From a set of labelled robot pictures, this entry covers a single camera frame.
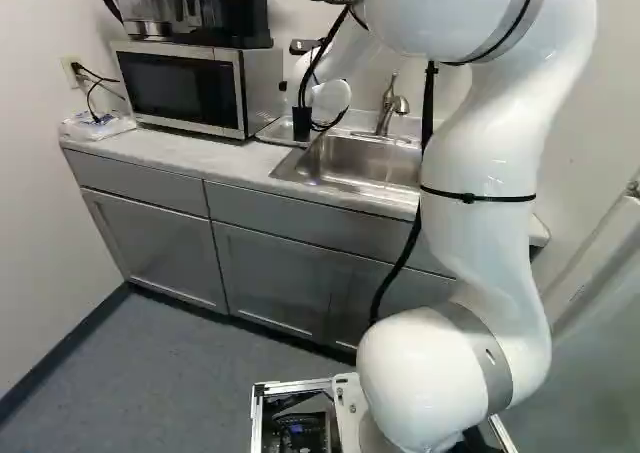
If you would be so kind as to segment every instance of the cabinet drawer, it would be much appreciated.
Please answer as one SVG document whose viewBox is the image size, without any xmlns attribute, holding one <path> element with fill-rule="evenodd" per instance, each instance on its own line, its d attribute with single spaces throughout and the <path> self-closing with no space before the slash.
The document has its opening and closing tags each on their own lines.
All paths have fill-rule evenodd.
<svg viewBox="0 0 640 453">
<path fill-rule="evenodd" d="M 395 263 L 411 224 L 245 188 L 205 182 L 213 220 Z M 407 266 L 451 276 L 421 235 Z"/>
<path fill-rule="evenodd" d="M 207 217 L 202 180 L 64 150 L 80 186 Z"/>
</svg>

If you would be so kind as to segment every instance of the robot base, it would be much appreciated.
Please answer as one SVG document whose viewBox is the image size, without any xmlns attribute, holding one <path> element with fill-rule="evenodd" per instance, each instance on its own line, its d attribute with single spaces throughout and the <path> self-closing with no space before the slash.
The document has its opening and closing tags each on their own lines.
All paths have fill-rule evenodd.
<svg viewBox="0 0 640 453">
<path fill-rule="evenodd" d="M 298 415 L 313 424 L 302 424 Z M 250 453 L 406 453 L 391 444 L 373 421 L 357 373 L 319 380 L 258 383 L 252 392 L 251 420 Z M 306 442 L 304 447 L 277 446 L 280 442 L 274 441 L 274 420 L 280 425 L 295 420 L 295 443 Z M 480 425 L 474 434 L 464 436 L 468 441 L 459 451 L 518 453 L 497 416 Z"/>
</svg>

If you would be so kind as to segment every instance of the power cord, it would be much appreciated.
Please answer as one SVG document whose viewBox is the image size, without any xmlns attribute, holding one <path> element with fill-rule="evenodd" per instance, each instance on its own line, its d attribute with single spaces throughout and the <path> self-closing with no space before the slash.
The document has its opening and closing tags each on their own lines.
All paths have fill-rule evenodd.
<svg viewBox="0 0 640 453">
<path fill-rule="evenodd" d="M 95 76 L 99 80 L 106 81 L 107 83 L 120 83 L 120 80 L 117 80 L 115 78 L 108 78 L 102 75 L 98 75 L 97 73 L 94 73 L 89 68 L 84 66 L 82 63 L 79 63 L 77 61 L 74 61 L 73 63 L 71 63 L 71 68 L 73 68 L 73 71 L 76 75 L 80 74 L 81 71 L 86 71 L 91 76 Z"/>
<path fill-rule="evenodd" d="M 100 86 L 100 88 L 102 88 L 105 91 L 108 91 L 109 93 L 111 93 L 114 96 L 117 96 L 118 98 L 120 98 L 122 101 L 127 101 L 127 99 L 121 95 L 120 93 L 118 93 L 117 91 L 112 90 L 111 88 L 109 88 L 107 85 L 105 85 L 104 83 L 100 82 L 100 81 L 96 81 L 93 78 L 91 78 L 90 76 L 87 75 L 76 75 L 78 78 L 80 78 L 82 81 L 88 81 L 89 83 L 91 83 L 92 85 L 95 83 L 99 83 L 98 86 Z"/>
<path fill-rule="evenodd" d="M 89 109 L 89 113 L 91 114 L 91 118 L 93 119 L 94 122 L 96 123 L 101 123 L 102 119 L 96 115 L 95 111 L 93 111 L 93 106 L 91 106 L 91 93 L 93 93 L 93 91 L 99 86 L 101 88 L 103 88 L 104 90 L 108 91 L 109 93 L 111 93 L 112 95 L 117 96 L 118 98 L 124 100 L 124 96 L 116 93 L 115 91 L 112 91 L 111 89 L 107 88 L 106 86 L 103 85 L 103 83 L 120 83 L 120 80 L 117 80 L 115 78 L 109 78 L 106 76 L 102 76 L 99 75 L 93 71 L 91 71 L 89 68 L 87 68 L 86 66 L 84 66 L 83 64 L 74 61 L 73 63 L 71 63 L 71 68 L 73 68 L 74 73 L 76 74 L 76 76 L 80 76 L 83 79 L 86 79 L 87 81 L 90 81 L 93 83 L 93 85 L 91 85 L 91 88 L 89 88 L 89 90 L 87 91 L 87 108 Z M 87 73 L 89 73 L 91 76 L 97 78 L 98 80 L 94 80 L 86 75 L 82 75 L 80 72 L 81 71 L 85 71 Z"/>
<path fill-rule="evenodd" d="M 91 93 L 93 93 L 93 90 L 95 90 L 96 87 L 101 86 L 100 84 L 103 81 L 105 80 L 96 81 L 93 85 L 91 85 L 91 88 L 89 88 L 89 91 L 87 91 L 87 107 L 89 108 L 89 113 L 91 114 L 91 118 L 93 118 L 93 121 L 95 121 L 96 123 L 102 123 L 102 118 L 98 117 L 98 115 L 96 115 L 96 113 L 93 111 L 93 107 L 91 106 Z"/>
</svg>

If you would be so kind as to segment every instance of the gray cabinet door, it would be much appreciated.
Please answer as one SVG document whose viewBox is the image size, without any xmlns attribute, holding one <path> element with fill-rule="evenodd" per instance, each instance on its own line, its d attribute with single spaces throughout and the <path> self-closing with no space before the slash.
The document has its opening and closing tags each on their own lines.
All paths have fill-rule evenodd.
<svg viewBox="0 0 640 453">
<path fill-rule="evenodd" d="M 343 253 L 213 223 L 231 314 L 322 341 Z"/>
<path fill-rule="evenodd" d="M 125 278 L 228 313 L 208 220 L 82 190 Z"/>
<path fill-rule="evenodd" d="M 352 265 L 348 286 L 331 302 L 327 322 L 328 340 L 347 350 L 356 349 L 367 330 L 375 292 L 392 268 L 387 263 L 357 260 Z M 405 268 L 387 290 L 380 305 L 380 317 L 446 301 L 454 285 L 454 279 Z"/>
</svg>

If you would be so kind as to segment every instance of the electrical outlet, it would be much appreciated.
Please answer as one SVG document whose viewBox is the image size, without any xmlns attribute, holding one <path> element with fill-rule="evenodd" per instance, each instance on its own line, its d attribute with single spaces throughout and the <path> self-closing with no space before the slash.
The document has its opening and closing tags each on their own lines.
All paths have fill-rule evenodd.
<svg viewBox="0 0 640 453">
<path fill-rule="evenodd" d="M 80 83 L 78 83 L 78 77 L 76 76 L 76 72 L 73 71 L 73 67 L 71 63 L 82 63 L 77 56 L 63 56 L 60 58 L 60 63 L 62 64 L 62 69 L 64 70 L 64 74 L 67 77 L 67 83 L 69 84 L 69 88 L 72 90 L 76 88 L 80 88 Z"/>
</svg>

